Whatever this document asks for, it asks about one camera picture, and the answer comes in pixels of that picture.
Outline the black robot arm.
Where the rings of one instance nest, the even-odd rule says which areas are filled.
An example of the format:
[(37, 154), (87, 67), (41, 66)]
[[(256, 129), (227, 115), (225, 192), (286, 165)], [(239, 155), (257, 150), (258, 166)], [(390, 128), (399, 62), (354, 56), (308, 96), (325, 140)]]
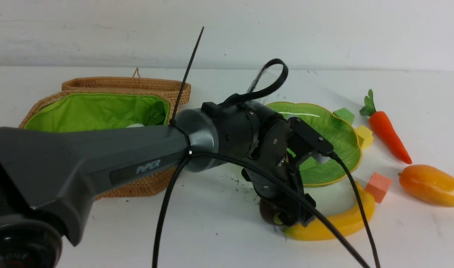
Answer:
[(177, 166), (201, 172), (224, 163), (288, 227), (306, 226), (315, 201), (298, 167), (319, 152), (318, 135), (300, 118), (258, 102), (182, 111), (173, 125), (48, 133), (0, 128), (0, 268), (54, 268), (62, 236), (82, 239), (95, 198)]

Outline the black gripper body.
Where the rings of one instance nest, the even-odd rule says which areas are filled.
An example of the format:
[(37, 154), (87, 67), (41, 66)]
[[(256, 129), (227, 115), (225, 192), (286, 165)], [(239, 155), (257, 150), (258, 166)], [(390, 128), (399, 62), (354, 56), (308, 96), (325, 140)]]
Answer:
[[(290, 132), (290, 125), (284, 119), (277, 119), (270, 124), (263, 132), (260, 143), (255, 153), (251, 156), (249, 163), (263, 172), (278, 179), (301, 197), (305, 195), (300, 182), (297, 182), (296, 171), (285, 162), (287, 156), (287, 140)], [(242, 176), (251, 182), (256, 194), (263, 200), (282, 200), (284, 192), (270, 182), (264, 176), (252, 169), (242, 169)]]

